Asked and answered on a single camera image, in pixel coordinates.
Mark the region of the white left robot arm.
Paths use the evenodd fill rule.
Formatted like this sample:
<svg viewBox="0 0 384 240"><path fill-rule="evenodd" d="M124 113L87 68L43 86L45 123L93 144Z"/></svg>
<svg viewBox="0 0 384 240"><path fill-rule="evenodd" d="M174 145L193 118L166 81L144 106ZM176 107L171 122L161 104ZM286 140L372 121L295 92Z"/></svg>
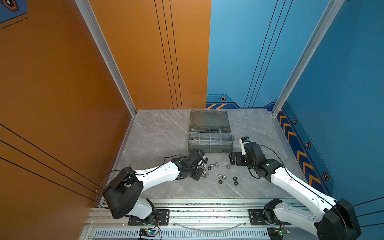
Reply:
<svg viewBox="0 0 384 240"><path fill-rule="evenodd" d="M104 188L103 197L114 219L136 217L145 225L155 222L157 209L149 199L142 199L141 193L162 183L192 178L198 181L203 173L205 153L192 151L186 155L175 155L161 166L133 170L126 167L119 171Z"/></svg>

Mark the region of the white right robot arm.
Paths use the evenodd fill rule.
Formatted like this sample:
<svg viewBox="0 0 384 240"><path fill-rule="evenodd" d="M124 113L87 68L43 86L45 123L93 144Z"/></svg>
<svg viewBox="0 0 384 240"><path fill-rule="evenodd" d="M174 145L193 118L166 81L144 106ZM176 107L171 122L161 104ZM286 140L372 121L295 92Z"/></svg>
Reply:
<svg viewBox="0 0 384 240"><path fill-rule="evenodd" d="M320 240L356 240L361 234L355 209L345 199L335 200L291 173L281 159L268 159L262 145L247 137L240 140L241 151L229 154L230 164L247 167L252 177L264 178L282 188L307 207L290 207L280 199L264 206L264 221L268 225L289 223Z"/></svg>

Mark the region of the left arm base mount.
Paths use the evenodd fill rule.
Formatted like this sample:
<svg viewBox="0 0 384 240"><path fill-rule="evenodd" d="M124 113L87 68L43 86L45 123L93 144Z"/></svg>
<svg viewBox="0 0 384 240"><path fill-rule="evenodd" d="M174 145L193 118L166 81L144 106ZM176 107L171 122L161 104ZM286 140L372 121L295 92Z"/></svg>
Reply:
<svg viewBox="0 0 384 240"><path fill-rule="evenodd" d="M170 220L170 210L157 209L150 199L139 198L127 216L141 222L142 225L167 226Z"/></svg>

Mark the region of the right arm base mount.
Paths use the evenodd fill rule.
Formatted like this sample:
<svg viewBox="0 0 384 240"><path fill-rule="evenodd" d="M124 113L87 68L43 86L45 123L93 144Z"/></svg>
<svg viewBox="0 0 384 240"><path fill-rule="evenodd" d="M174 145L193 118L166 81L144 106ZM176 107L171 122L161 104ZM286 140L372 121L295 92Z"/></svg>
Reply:
<svg viewBox="0 0 384 240"><path fill-rule="evenodd" d="M277 226L283 225L284 222L278 220L274 209L280 203L283 203L282 200L273 199L268 202L262 209L249 209L249 220L252 226Z"/></svg>

